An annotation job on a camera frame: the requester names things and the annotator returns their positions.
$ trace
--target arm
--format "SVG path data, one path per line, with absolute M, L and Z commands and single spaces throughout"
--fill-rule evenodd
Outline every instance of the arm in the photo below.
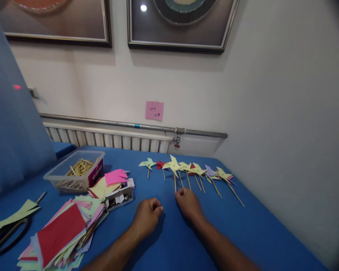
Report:
M 221 270 L 258 270 L 230 240 L 205 218 L 200 202 L 192 190 L 182 188 L 175 193 L 175 198 L 183 215 L 198 230 L 214 262 Z
M 129 229 L 82 271 L 121 271 L 139 243 L 154 231 L 162 212 L 163 206 L 157 199 L 142 201 Z

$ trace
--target framed picture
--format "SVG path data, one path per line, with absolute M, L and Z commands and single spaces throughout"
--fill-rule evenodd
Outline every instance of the framed picture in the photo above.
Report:
M 109 0 L 0 0 L 8 40 L 112 47 Z
M 240 0 L 127 0 L 129 48 L 222 54 Z

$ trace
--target blue table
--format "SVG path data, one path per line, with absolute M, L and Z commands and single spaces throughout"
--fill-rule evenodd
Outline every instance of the blue table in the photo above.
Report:
M 76 146 L 71 143 L 52 141 L 52 144 L 57 159 L 64 157 L 76 149 Z
M 130 170 L 136 189 L 135 200 L 111 212 L 96 230 L 89 252 L 84 255 L 81 267 L 93 260 L 112 244 L 131 224 L 137 205 L 141 200 L 157 197 L 164 206 L 155 232 L 137 248 L 127 269 L 133 270 L 216 270 L 205 247 L 196 237 L 181 215 L 174 198 L 173 174 L 166 172 L 166 182 L 162 170 L 153 167 L 149 180 L 146 167 L 138 167 L 147 157 L 153 161 L 167 162 L 168 154 L 129 151 L 104 147 L 84 146 L 80 150 L 104 151 L 104 172 L 123 168 Z M 205 164 L 229 170 L 217 159 L 177 155 L 177 160 Z M 44 169 L 41 174 L 28 180 L 15 191 L 0 199 L 0 220 L 16 212 L 27 199 L 36 200 L 44 191 L 47 195 L 40 202 L 42 209 L 35 214 L 28 234 L 8 253 L 0 257 L 0 270 L 19 270 L 17 258 L 29 245 L 30 236 L 49 221 L 57 210 L 74 195 L 59 195 L 50 182 L 43 180 L 44 174 L 54 165 Z M 184 174 L 183 184 L 188 187 Z M 327 270 L 298 239 L 295 238 L 240 182 L 235 191 L 244 203 L 239 203 L 224 182 L 217 182 L 223 199 L 207 181 L 203 182 L 206 193 L 200 191 L 196 180 L 190 176 L 191 187 L 198 196 L 206 217 L 242 250 L 262 270 Z

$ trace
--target hand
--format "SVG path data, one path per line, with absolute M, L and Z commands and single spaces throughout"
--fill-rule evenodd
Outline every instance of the hand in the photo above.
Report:
M 183 215 L 192 223 L 206 220 L 200 202 L 192 190 L 183 187 L 174 194 L 174 197 Z
M 163 212 L 163 206 L 156 198 L 145 199 L 137 208 L 131 228 L 139 238 L 149 236 L 157 226 L 158 219 Z

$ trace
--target clear plastic container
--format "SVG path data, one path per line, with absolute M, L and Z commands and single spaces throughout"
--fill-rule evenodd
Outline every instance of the clear plastic container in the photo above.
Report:
M 82 193 L 95 184 L 98 176 L 103 172 L 104 152 L 76 151 L 63 162 L 50 170 L 43 177 L 49 180 L 60 193 Z M 84 159 L 94 163 L 83 176 L 66 176 L 80 160 Z

